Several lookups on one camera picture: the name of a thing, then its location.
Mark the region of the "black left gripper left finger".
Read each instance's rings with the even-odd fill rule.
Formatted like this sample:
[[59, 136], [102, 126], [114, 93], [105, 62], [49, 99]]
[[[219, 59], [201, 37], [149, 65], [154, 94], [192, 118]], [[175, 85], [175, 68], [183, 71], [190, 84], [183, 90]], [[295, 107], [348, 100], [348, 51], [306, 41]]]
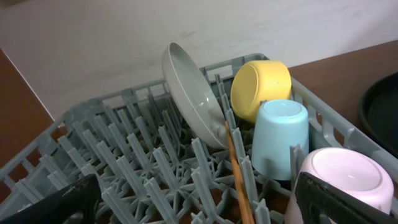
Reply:
[[94, 223], [101, 198], [97, 176], [86, 175], [43, 200], [1, 220], [3, 224], [64, 223], [75, 214], [75, 223]]

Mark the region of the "pink plastic cup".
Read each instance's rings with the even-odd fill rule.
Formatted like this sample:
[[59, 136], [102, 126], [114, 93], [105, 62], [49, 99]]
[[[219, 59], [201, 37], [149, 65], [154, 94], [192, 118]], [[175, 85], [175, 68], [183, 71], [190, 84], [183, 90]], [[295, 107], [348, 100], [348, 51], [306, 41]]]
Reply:
[[308, 172], [386, 214], [391, 211], [392, 179], [363, 154], [337, 147], [317, 149], [305, 158], [300, 172]]

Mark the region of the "grey round plate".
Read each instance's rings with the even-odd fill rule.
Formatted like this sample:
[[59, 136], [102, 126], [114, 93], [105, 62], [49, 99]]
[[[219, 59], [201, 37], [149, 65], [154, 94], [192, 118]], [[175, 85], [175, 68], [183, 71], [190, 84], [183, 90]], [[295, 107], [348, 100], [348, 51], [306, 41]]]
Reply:
[[208, 146], [226, 149], [224, 114], [197, 64], [175, 42], [164, 50], [161, 64], [172, 98], [187, 124]]

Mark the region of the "wooden chopstick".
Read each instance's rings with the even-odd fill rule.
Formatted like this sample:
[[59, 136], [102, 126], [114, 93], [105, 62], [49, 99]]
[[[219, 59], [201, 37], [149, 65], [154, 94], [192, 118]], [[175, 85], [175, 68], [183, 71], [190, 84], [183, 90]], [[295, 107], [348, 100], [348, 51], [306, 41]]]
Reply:
[[236, 157], [234, 143], [233, 143], [233, 140], [231, 137], [228, 122], [225, 121], [224, 124], [225, 124], [225, 128], [226, 128], [226, 134], [227, 134], [228, 146], [229, 146], [229, 157], [230, 157], [231, 165], [233, 168], [234, 184], [235, 184], [236, 193], [238, 196], [239, 209], [241, 212], [242, 222], [243, 222], [243, 224], [254, 224], [251, 205], [248, 200], [245, 184], [243, 181], [243, 176], [242, 176], [241, 169], [240, 169], [237, 157]]

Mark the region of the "yellow plastic bowl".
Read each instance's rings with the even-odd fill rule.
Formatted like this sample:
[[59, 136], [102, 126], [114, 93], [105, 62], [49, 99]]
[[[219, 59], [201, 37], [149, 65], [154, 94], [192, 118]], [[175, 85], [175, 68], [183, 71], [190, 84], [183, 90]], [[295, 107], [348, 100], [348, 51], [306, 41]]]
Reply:
[[263, 101], [290, 98], [291, 76], [285, 64], [276, 60], [245, 63], [234, 77], [230, 100], [234, 113], [254, 123]]

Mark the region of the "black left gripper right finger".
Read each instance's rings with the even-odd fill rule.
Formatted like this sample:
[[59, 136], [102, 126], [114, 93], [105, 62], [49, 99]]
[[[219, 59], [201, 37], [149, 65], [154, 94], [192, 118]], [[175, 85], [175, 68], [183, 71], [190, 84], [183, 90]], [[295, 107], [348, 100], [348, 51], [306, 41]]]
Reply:
[[304, 224], [397, 224], [392, 216], [308, 172], [299, 173], [295, 196]]

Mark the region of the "light blue plastic cup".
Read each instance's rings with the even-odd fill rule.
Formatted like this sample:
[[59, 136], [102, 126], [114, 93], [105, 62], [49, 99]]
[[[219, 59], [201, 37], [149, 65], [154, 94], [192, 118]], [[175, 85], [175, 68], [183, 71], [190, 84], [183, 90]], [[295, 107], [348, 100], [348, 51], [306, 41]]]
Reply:
[[290, 180], [290, 148], [309, 151], [308, 111], [292, 100], [263, 103], [257, 114], [251, 164], [258, 173], [275, 180]]

